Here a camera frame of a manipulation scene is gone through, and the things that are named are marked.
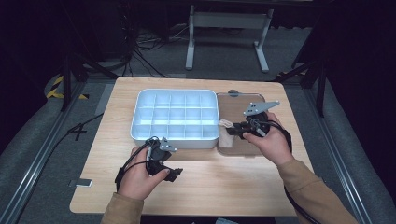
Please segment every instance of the white plastic tray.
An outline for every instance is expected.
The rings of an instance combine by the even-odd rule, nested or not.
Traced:
[[[176,148],[213,148],[219,138],[217,95],[210,90],[139,92],[131,136],[141,146],[152,136]]]

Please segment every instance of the wooden tabletop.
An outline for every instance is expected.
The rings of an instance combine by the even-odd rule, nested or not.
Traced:
[[[137,95],[144,89],[193,89],[259,93],[267,102],[280,102],[270,111],[292,135],[293,155],[311,170],[303,139],[283,86],[272,82],[181,78],[120,77],[108,101],[81,178],[89,188],[77,187],[70,210],[104,213],[116,190],[119,168],[136,146],[130,135]],[[216,148],[182,149],[165,162],[183,168],[175,182],[163,181],[145,200],[143,214],[179,216],[295,216],[276,167],[263,156],[223,156]]]

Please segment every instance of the wire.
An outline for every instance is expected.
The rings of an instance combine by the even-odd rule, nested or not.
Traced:
[[[142,164],[142,163],[148,163],[148,162],[147,162],[147,161],[140,161],[140,162],[134,163],[133,165],[128,166],[128,168],[126,168],[126,170],[125,170],[124,172],[126,173],[126,172],[129,171],[129,169],[131,169],[132,167],[134,167],[134,166],[136,166],[136,165],[138,165],[138,164]]]
[[[162,77],[168,77],[166,75],[164,75],[163,73],[159,72],[154,66],[152,66],[151,63],[149,63],[142,55],[142,53],[139,50],[134,49],[134,52],[143,60],[145,61],[152,69],[154,69],[154,71],[156,71],[160,76]]]
[[[164,45],[168,45],[168,44],[173,44],[181,39],[184,40],[188,40],[187,38],[183,38],[183,37],[178,37],[179,35],[181,35],[184,31],[188,30],[189,26],[184,27],[183,29],[181,29],[177,34],[170,36],[170,39],[175,39],[173,41],[162,41],[161,38],[156,37],[154,34],[149,33],[149,32],[145,32],[140,34],[140,36],[136,39],[136,44],[138,46],[138,48],[140,50],[144,50],[144,51],[148,51],[148,50],[153,50],[153,49],[160,49],[161,47],[163,47]],[[141,44],[147,44],[149,42],[153,42],[152,45],[150,47],[146,47],[146,46],[141,46]]]
[[[128,62],[128,66],[129,66],[129,72],[131,73],[131,77],[132,77],[134,73],[132,72],[132,68],[131,68],[131,60]]]
[[[142,66],[145,67],[146,70],[148,70],[149,74],[150,74],[152,77],[156,77],[156,76],[154,76],[154,75],[151,74],[151,71],[143,64],[143,62],[142,62],[140,59],[138,59],[136,56],[134,56],[134,58],[136,58],[136,59],[140,62],[140,64],[142,64]]]
[[[107,66],[107,67],[104,67],[104,68],[105,68],[106,70],[108,70],[108,71],[114,71],[114,70],[117,70],[117,69],[123,67],[123,66],[124,66],[125,64],[127,64],[127,63],[128,63],[128,61],[121,61],[120,63],[114,64],[114,65],[110,65],[110,66]],[[85,69],[87,72],[89,72],[89,73],[97,73],[97,72],[100,72],[100,71],[98,71],[97,69],[90,67],[88,64],[86,64],[86,66],[84,66],[84,69]]]
[[[229,29],[229,28],[218,28],[216,31],[225,34],[225,35],[230,35],[230,36],[237,36],[240,35],[243,31],[243,29]]]
[[[69,135],[70,133],[72,133],[73,131],[75,131],[76,129],[78,129],[79,127],[82,127],[82,126],[84,126],[85,124],[87,124],[87,123],[89,123],[89,122],[91,122],[91,121],[93,121],[93,120],[95,120],[95,119],[100,118],[101,116],[103,116],[103,113],[100,114],[100,115],[98,115],[98,116],[95,116],[94,118],[89,119],[89,120],[87,120],[87,121],[85,121],[85,122],[83,122],[83,123],[80,123],[80,124],[76,125],[75,127],[71,128],[71,129],[69,129],[69,130],[67,131],[67,133],[66,133],[64,136],[62,136],[61,139],[58,140],[58,142],[52,147],[52,149],[50,150],[50,153],[49,153],[48,157],[47,157],[46,160],[44,161],[44,164],[43,164],[43,168],[42,168],[42,169],[44,170],[44,168],[47,166],[47,163],[48,163],[48,161],[50,160],[50,157],[52,156],[53,152],[55,151],[55,148],[56,148],[57,146],[59,146],[59,144],[61,144],[61,142],[66,138],[67,135]]]
[[[127,66],[128,66],[128,64],[125,64],[124,70],[122,71],[122,75],[121,75],[122,77],[125,76],[125,71],[126,71],[126,67],[127,67]]]
[[[146,142],[145,142],[145,144],[143,144],[141,147],[139,147],[138,149],[137,149],[137,151],[135,151],[134,152],[134,154],[132,154],[131,155],[131,157],[128,159],[128,161],[126,161],[125,163],[124,163],[124,165],[122,166],[122,170],[125,170],[126,169],[126,167],[128,166],[128,164],[129,164],[129,162],[131,162],[131,160],[133,160],[134,159],[134,157],[137,155],[137,154],[139,154],[145,147],[147,147],[147,146],[152,146],[152,144],[153,144],[153,140],[158,140],[158,137],[156,137],[156,136],[152,136],[152,137],[150,137],[150,139],[148,139],[148,140],[146,140]]]
[[[275,127],[277,129],[279,129],[283,134],[285,134],[286,130],[284,128],[282,128],[282,126],[273,121],[273,120],[268,120],[268,121],[259,121],[258,119],[251,119],[250,120],[251,125],[253,125],[254,123],[259,123],[259,124],[264,124],[264,125],[269,125],[271,127]],[[289,194],[289,192],[287,191],[286,187],[284,187],[286,196],[288,197],[291,205],[293,205],[293,207],[308,221],[310,221],[313,224],[320,224],[320,222],[318,222],[317,220],[315,220],[313,217],[311,217],[299,204],[297,204],[297,202],[294,201],[294,199],[291,197],[291,195]]]

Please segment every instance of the beige sleeve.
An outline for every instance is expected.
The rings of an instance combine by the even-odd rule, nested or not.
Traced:
[[[301,161],[277,167],[284,185],[297,204],[320,223],[358,223],[337,195]],[[298,214],[301,223],[310,223]]]
[[[113,193],[102,218],[102,224],[130,223],[139,224],[142,215],[144,201],[127,198]]]

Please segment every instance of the right hand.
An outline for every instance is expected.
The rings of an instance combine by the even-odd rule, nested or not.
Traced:
[[[281,125],[274,113],[267,112],[267,115],[268,120],[273,120]],[[258,137],[251,133],[244,133],[243,136],[249,143],[256,146],[265,158],[273,162],[276,166],[294,160],[285,135],[275,127],[271,126],[270,131],[265,137]]]
[[[131,155],[135,151],[137,151],[137,147],[134,147]],[[158,174],[150,176],[145,163],[137,164],[141,161],[146,161],[147,154],[148,148],[145,147],[128,164],[128,167],[134,164],[136,166],[125,173],[121,180],[118,194],[132,199],[145,200],[155,187],[169,175],[169,169],[163,169]]]

